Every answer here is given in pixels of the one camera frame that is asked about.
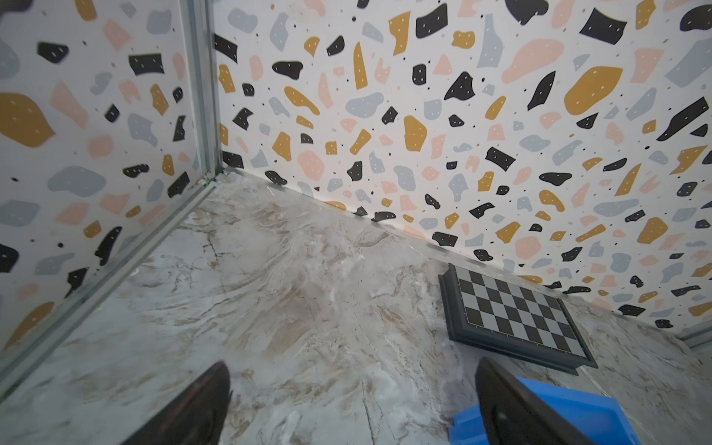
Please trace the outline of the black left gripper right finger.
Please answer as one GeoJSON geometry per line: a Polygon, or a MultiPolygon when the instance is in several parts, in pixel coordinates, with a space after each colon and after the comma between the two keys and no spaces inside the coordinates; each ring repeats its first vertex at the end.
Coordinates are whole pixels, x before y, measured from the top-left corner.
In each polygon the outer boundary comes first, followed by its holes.
{"type": "Polygon", "coordinates": [[[489,443],[593,444],[578,428],[492,359],[480,360],[475,381],[489,443]]]}

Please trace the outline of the left corner aluminium post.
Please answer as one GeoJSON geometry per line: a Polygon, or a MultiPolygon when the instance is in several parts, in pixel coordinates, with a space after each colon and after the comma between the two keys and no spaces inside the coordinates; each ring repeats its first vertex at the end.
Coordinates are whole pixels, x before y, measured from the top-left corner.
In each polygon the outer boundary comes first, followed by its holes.
{"type": "Polygon", "coordinates": [[[182,0],[179,7],[200,169],[212,180],[223,171],[212,3],[182,0]]]}

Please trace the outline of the blue plastic bin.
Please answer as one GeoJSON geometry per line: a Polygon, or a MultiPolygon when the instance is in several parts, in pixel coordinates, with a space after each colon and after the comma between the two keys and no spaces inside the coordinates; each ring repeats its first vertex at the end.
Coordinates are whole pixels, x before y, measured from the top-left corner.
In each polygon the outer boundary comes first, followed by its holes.
{"type": "MultiPolygon", "coordinates": [[[[519,381],[596,444],[642,444],[615,399],[524,378],[519,381]]],[[[478,405],[454,417],[449,441],[450,444],[489,443],[478,405]]]]}

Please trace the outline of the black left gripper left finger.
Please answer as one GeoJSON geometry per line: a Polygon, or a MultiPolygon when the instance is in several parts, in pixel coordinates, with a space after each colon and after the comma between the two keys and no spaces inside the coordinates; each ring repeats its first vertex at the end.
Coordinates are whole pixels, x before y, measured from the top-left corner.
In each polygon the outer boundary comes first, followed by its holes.
{"type": "Polygon", "coordinates": [[[228,367],[218,361],[122,444],[218,444],[231,398],[228,367]]]}

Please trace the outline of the black white checkerboard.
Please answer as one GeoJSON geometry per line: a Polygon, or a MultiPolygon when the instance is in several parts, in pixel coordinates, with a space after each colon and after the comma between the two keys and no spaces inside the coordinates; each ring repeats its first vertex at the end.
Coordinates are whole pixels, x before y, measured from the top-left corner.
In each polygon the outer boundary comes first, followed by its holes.
{"type": "Polygon", "coordinates": [[[573,375],[598,367],[562,299],[452,263],[439,287],[450,340],[573,375]]]}

